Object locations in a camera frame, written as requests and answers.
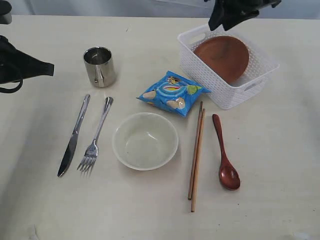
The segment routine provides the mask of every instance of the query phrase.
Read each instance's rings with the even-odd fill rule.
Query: brown plate
[[[228,84],[240,78],[249,63],[246,45],[232,36],[210,38],[201,43],[194,54]]]

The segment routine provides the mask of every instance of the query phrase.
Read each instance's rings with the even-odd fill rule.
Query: white table
[[[280,62],[265,89],[228,111],[200,97],[186,119],[135,97],[167,70],[178,74],[177,35],[207,22],[191,18],[13,16],[0,33],[16,48],[55,64],[54,77],[26,79],[0,94],[0,239],[22,240],[35,224],[40,240],[290,240],[320,236],[319,20],[254,19],[236,27]],[[112,50],[117,82],[93,88],[82,59],[92,46]],[[57,171],[85,94],[91,94],[68,172]],[[90,178],[76,171],[114,97]],[[206,117],[196,212],[187,200],[199,101]],[[112,135],[127,116],[162,114],[179,148],[167,165],[131,170],[117,161]],[[211,115],[222,121],[239,191],[218,180],[220,150]]]

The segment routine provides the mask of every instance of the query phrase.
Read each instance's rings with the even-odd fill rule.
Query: silver knife
[[[82,120],[84,119],[89,101],[90,101],[90,95],[87,94],[84,97],[78,119],[76,120],[76,124],[72,132],[72,136],[69,140],[68,146],[66,147],[64,156],[62,158],[61,165],[58,171],[58,177],[62,177],[62,175],[68,170],[70,163],[72,161],[72,158],[74,157],[77,141],[78,141],[79,130],[81,127]]]

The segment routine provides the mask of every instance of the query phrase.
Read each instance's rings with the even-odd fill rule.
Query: wooden chopstick
[[[193,150],[192,169],[191,169],[190,183],[189,183],[189,193],[188,193],[188,199],[189,200],[191,200],[193,186],[194,186],[195,166],[196,166],[198,141],[199,141],[199,132],[200,132],[200,123],[201,123],[201,115],[202,115],[202,105],[203,105],[203,102],[201,101],[200,102],[199,115],[198,115],[198,123],[197,123],[197,126],[196,126],[196,136],[195,136],[194,150]]]
[[[202,110],[202,114],[201,114],[199,141],[198,141],[198,147],[197,147],[197,151],[196,151],[196,160],[195,160],[195,168],[194,168],[194,181],[193,181],[192,198],[191,198],[191,212],[194,212],[196,210],[198,172],[199,172],[199,162],[200,162],[202,136],[203,136],[203,133],[204,133],[205,113],[206,113],[206,109],[203,109]]]

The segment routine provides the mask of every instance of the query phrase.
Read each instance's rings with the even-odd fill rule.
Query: chip bag
[[[201,93],[210,91],[194,81],[167,71],[160,81],[137,98],[162,110],[185,117]]]

